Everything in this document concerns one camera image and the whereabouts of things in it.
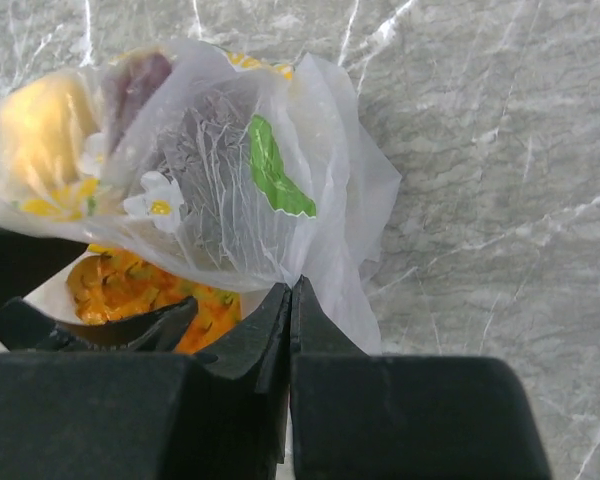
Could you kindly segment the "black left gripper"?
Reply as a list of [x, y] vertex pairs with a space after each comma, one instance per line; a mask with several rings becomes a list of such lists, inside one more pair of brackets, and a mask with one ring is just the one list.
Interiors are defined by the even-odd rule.
[[57, 320], [23, 299], [13, 298], [34, 290], [86, 248], [86, 244], [74, 241], [0, 229], [0, 342], [10, 351], [174, 350], [198, 313], [193, 297], [101, 325]]

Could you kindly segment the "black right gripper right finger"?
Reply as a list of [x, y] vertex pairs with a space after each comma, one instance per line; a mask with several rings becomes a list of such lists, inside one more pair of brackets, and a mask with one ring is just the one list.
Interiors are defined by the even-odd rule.
[[516, 373], [481, 356], [362, 352], [301, 279], [290, 317], [299, 479], [548, 479]]

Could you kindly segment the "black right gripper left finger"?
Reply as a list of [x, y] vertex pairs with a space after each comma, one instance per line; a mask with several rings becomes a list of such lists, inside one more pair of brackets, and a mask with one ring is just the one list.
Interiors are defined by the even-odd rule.
[[284, 460], [291, 292], [209, 347], [0, 353], [0, 479], [272, 479]]

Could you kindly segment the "orange fruit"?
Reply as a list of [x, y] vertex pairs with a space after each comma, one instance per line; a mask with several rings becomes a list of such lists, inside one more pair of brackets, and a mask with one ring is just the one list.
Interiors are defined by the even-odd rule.
[[242, 320], [240, 295], [174, 276], [121, 249], [90, 246], [66, 285], [75, 314], [89, 325], [119, 321], [176, 304], [192, 296], [198, 313], [179, 341], [178, 353], [195, 353]]

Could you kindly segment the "clear plastic bag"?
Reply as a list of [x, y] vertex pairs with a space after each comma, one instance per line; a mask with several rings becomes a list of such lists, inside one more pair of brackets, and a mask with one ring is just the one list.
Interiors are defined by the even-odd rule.
[[[108, 153], [101, 82], [140, 50], [161, 51], [173, 70]], [[306, 277], [329, 318], [378, 352], [360, 270], [380, 256], [401, 177], [361, 125], [346, 71], [313, 55], [269, 65], [192, 39], [131, 52], [56, 71], [80, 76], [98, 131], [78, 179], [54, 189], [10, 181], [0, 160], [0, 227], [119, 247], [241, 294]]]

